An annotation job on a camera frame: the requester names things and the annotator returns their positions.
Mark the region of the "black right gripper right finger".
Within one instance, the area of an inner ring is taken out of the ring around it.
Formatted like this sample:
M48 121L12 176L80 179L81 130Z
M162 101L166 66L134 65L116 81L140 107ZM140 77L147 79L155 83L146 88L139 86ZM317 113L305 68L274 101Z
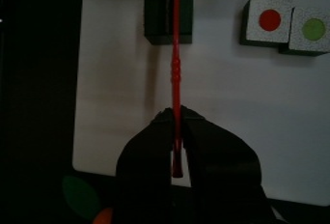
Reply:
M275 224L256 153L227 129L182 109L196 224Z

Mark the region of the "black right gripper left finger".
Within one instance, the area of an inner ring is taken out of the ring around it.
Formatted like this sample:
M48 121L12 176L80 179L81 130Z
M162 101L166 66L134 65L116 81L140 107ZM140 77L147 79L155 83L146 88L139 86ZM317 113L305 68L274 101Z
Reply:
M116 165L115 224L171 224L172 111L128 140Z

